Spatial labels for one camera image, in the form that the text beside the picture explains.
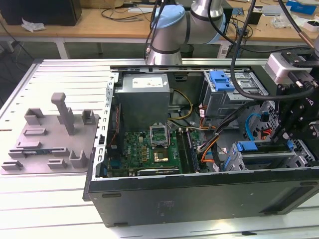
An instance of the computer case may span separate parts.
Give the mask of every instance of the computer case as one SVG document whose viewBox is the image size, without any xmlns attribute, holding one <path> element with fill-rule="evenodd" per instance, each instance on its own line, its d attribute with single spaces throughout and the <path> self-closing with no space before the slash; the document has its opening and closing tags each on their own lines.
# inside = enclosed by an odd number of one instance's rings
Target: computer case
<svg viewBox="0 0 319 239">
<path fill-rule="evenodd" d="M 44 25 L 74 26 L 82 13 L 80 0 L 0 0 L 0 10 L 8 25 L 20 25 L 23 18 Z"/>
</svg>

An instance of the label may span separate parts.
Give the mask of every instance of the label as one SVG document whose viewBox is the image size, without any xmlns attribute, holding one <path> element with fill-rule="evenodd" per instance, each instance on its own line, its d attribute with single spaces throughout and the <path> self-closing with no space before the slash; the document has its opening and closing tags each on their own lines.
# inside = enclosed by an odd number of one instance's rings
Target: label
<svg viewBox="0 0 319 239">
<path fill-rule="evenodd" d="M 161 77 L 136 77 L 132 81 L 133 88 L 152 88 L 163 87 L 163 81 Z"/>
<path fill-rule="evenodd" d="M 221 151 L 225 154 L 227 154 L 227 148 L 221 148 Z"/>
<path fill-rule="evenodd" d="M 213 164 L 213 169 L 216 171 L 216 172 L 219 172 L 219 167 L 214 163 Z"/>
<path fill-rule="evenodd" d="M 200 117 L 205 118 L 205 110 L 199 110 Z"/>
<path fill-rule="evenodd" d="M 36 151 L 23 151 L 25 154 L 37 154 Z"/>
</svg>

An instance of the motherboard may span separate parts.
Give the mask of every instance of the motherboard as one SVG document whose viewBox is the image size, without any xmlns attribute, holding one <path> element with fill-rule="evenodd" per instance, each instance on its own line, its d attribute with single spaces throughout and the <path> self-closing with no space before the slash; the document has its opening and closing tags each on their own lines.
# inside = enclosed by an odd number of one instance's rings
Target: motherboard
<svg viewBox="0 0 319 239">
<path fill-rule="evenodd" d="M 108 172 L 112 177 L 195 172 L 198 169 L 195 149 L 200 143 L 196 130 L 162 130 L 159 127 L 125 132 L 123 153 L 110 158 Z"/>
</svg>

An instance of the table leg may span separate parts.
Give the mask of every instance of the table leg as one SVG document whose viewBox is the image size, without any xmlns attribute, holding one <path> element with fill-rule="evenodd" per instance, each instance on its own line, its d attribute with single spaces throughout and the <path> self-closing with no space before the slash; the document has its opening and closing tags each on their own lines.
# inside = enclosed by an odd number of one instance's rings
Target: table leg
<svg viewBox="0 0 319 239">
<path fill-rule="evenodd" d="M 98 43 L 97 43 L 97 46 L 98 46 L 98 54 L 99 54 L 99 55 L 103 54 L 102 43 L 101 43 L 101 42 L 98 42 Z"/>
<path fill-rule="evenodd" d="M 14 48 L 12 47 L 12 44 L 10 41 L 0 41 L 0 44 L 5 50 L 7 50 L 7 52 L 9 53 L 14 52 Z"/>
<path fill-rule="evenodd" d="M 228 48 L 231 45 L 228 41 L 222 41 L 219 47 L 217 58 L 226 58 Z"/>
<path fill-rule="evenodd" d="M 61 59 L 70 59 L 69 53 L 68 53 L 67 49 L 65 48 L 64 41 L 58 40 L 55 42 L 55 44 L 58 48 Z"/>
</svg>

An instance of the workbench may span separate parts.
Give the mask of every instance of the workbench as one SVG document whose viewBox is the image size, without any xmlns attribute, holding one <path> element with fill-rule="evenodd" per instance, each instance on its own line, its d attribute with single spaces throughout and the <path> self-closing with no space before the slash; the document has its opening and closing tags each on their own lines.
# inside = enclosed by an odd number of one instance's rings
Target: workbench
<svg viewBox="0 0 319 239">
<path fill-rule="evenodd" d="M 265 0 L 269 4 L 278 4 L 272 0 Z M 247 10 L 250 6 L 248 2 L 228 1 L 232 7 L 242 7 Z M 256 5 L 265 5 L 257 0 Z M 38 32 L 28 32 L 20 25 L 9 26 L 3 19 L 7 30 L 18 41 L 33 41 L 33 42 L 54 42 L 60 53 L 61 59 L 69 59 L 69 53 L 65 47 L 66 42 L 96 42 L 98 43 L 98 52 L 102 53 L 101 43 L 116 42 L 116 43 L 145 43 L 147 35 L 150 31 L 150 22 L 143 16 L 140 16 L 141 21 L 135 22 L 118 22 L 108 20 L 101 16 L 99 9 L 82 9 L 82 16 L 75 26 L 54 26 L 46 25 L 46 30 Z M 112 17 L 126 17 L 135 15 L 136 13 L 114 13 Z M 310 15 L 294 13 L 304 18 L 313 18 Z M 146 14 L 147 19 L 150 19 L 151 14 Z M 238 19 L 245 20 L 245 16 L 238 16 Z M 246 45 L 267 45 L 267 46 L 294 46 L 305 45 L 296 31 L 292 27 L 274 29 L 271 25 L 273 17 L 261 16 L 258 25 L 251 25 L 254 34 L 247 41 Z M 311 39 L 316 39 L 318 33 L 305 30 Z M 236 32 L 234 26 L 230 26 L 227 35 L 234 39 Z M 11 42 L 12 38 L 0 28 L 0 42 L 10 52 L 13 52 Z M 230 43 L 222 37 L 215 44 L 220 44 L 218 58 L 225 58 Z"/>
<path fill-rule="evenodd" d="M 184 59 L 183 63 L 227 66 L 230 59 Z M 239 59 L 236 62 L 237 66 L 265 63 L 265 59 Z M 45 115 L 58 113 L 50 101 L 53 92 L 66 94 L 66 105 L 74 114 L 93 109 L 103 115 L 110 65 L 143 66 L 145 62 L 143 59 L 91 59 L 45 60 L 32 64 L 0 109 L 0 164 L 9 158 L 7 153 L 25 124 L 23 116 L 28 108 L 41 108 Z M 85 179 L 85 173 L 0 176 L 1 238 L 37 239 L 45 235 L 46 238 L 77 239 L 92 236 L 106 239 L 212 239 L 241 237 L 247 232 L 252 233 L 250 239 L 319 237 L 319 195 L 283 216 L 106 228 L 93 203 L 82 200 Z"/>
</svg>

